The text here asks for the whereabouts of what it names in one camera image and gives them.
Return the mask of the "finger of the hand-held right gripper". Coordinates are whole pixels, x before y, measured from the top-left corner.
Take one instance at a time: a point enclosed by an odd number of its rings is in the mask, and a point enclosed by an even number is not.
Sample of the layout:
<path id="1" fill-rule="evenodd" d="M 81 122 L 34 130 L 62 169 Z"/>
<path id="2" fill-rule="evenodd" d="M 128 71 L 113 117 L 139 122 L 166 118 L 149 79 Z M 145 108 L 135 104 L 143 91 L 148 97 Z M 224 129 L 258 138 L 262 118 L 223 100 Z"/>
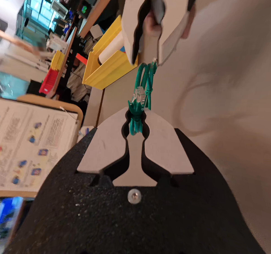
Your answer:
<path id="1" fill-rule="evenodd" d="M 125 0 L 122 14 L 122 35 L 124 48 L 131 65 L 135 64 L 140 39 L 143 35 L 143 22 L 149 12 L 149 0 Z"/>
<path id="2" fill-rule="evenodd" d="M 162 0 L 164 16 L 161 19 L 161 35 L 158 41 L 158 64 L 163 65 L 176 48 L 188 23 L 189 0 Z"/>

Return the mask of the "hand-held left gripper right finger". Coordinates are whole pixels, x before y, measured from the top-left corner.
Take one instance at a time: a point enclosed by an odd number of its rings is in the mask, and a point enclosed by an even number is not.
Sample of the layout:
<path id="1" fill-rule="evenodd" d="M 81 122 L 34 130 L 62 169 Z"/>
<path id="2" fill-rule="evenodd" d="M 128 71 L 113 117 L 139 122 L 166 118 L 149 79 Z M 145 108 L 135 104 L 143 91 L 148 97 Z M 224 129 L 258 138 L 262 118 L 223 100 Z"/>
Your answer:
<path id="1" fill-rule="evenodd" d="M 142 123 L 141 166 L 145 174 L 158 182 L 162 177 L 194 173 L 177 132 L 168 121 L 144 109 Z"/>

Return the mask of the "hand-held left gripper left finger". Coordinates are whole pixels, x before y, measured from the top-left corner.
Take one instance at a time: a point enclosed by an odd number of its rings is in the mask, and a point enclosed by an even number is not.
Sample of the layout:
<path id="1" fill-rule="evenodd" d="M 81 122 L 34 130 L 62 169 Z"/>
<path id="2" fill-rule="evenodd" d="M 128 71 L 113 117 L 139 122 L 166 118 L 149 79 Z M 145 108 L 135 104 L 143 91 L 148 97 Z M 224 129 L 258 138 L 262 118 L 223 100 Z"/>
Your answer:
<path id="1" fill-rule="evenodd" d="M 104 120 L 77 167 L 78 172 L 106 175 L 115 180 L 124 174 L 130 163 L 127 136 L 131 116 L 123 108 Z"/>

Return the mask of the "white cylinder with black cap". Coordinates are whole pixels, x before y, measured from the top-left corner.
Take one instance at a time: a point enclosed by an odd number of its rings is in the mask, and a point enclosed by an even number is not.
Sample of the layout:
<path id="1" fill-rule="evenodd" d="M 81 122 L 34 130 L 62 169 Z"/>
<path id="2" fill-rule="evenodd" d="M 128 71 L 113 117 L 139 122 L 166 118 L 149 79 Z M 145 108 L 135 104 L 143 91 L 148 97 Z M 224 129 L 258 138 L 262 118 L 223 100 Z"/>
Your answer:
<path id="1" fill-rule="evenodd" d="M 122 30 L 117 34 L 116 37 L 106 46 L 106 48 L 100 53 L 98 62 L 102 65 L 108 60 L 116 51 L 124 49 L 124 37 Z"/>

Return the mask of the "yellow plastic bin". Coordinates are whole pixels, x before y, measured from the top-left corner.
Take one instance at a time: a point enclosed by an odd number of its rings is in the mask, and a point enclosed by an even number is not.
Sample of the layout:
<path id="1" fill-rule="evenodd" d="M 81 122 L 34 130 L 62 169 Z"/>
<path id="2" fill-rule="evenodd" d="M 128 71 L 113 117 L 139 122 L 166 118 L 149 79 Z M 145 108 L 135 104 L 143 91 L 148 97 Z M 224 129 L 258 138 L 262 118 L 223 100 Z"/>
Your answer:
<path id="1" fill-rule="evenodd" d="M 82 84 L 103 90 L 138 66 L 138 56 L 135 64 L 131 65 L 126 52 L 122 52 L 122 50 L 116 51 L 102 65 L 98 62 L 100 53 L 121 30 L 121 16 L 119 15 L 93 47 L 93 51 L 89 53 Z"/>
<path id="2" fill-rule="evenodd" d="M 64 61 L 64 58 L 65 58 L 65 54 L 62 53 L 61 51 L 57 50 L 51 60 L 50 68 L 52 70 L 59 71 L 62 67 L 62 63 Z"/>

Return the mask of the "person's right hand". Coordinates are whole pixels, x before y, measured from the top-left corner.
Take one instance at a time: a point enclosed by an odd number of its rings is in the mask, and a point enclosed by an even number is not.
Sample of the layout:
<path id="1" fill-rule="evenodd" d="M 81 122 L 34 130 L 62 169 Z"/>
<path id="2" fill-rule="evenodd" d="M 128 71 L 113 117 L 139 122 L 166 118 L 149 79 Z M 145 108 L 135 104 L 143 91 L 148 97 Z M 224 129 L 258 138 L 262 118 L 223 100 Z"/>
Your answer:
<path id="1" fill-rule="evenodd" d="M 186 24 L 186 27 L 181 35 L 181 39 L 187 39 L 189 34 L 190 34 L 190 29 L 194 20 L 196 14 L 196 4 L 194 3 L 190 12 L 189 12 L 189 17 L 188 21 Z M 154 18 L 154 13 L 152 10 L 148 13 L 144 20 L 145 24 L 145 31 L 149 36 L 155 36 L 158 37 L 161 34 L 161 26 L 156 22 Z"/>

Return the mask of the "instruction sheet board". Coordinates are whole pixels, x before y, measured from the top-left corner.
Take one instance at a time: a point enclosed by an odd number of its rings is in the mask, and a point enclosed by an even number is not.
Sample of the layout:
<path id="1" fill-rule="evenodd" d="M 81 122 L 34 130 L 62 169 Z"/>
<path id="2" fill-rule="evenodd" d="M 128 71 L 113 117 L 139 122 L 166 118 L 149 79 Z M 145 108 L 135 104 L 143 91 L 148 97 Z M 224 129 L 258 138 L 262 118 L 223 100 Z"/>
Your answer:
<path id="1" fill-rule="evenodd" d="M 27 94 L 0 101 L 1 197 L 35 197 L 58 161 L 76 144 L 82 110 Z"/>

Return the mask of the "red plastic bin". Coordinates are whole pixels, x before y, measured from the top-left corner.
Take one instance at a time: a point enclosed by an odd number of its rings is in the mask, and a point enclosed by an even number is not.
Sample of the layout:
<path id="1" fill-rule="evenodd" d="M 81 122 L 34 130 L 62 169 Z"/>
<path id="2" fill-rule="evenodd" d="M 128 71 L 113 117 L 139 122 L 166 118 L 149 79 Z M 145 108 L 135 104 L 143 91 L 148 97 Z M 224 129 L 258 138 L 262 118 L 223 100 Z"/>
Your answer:
<path id="1" fill-rule="evenodd" d="M 58 77 L 58 73 L 59 73 L 58 70 L 49 68 L 47 75 L 45 76 L 39 89 L 40 94 L 43 93 L 47 95 L 53 89 L 56 79 Z"/>

